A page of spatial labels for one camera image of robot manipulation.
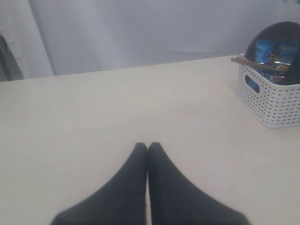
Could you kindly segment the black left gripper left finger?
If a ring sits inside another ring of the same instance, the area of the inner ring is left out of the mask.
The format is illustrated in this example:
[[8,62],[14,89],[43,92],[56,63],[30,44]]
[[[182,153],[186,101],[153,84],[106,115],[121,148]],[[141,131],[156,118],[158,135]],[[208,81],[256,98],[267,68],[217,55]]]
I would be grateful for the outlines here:
[[60,212],[53,225],[146,224],[147,147],[135,144],[117,173],[85,200]]

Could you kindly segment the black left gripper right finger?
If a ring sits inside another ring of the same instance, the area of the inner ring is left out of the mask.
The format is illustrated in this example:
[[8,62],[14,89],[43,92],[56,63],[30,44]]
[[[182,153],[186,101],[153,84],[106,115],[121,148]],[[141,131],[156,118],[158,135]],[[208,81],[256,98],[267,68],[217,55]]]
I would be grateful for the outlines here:
[[152,224],[249,224],[244,214],[215,200],[187,179],[160,143],[149,146],[147,160]]

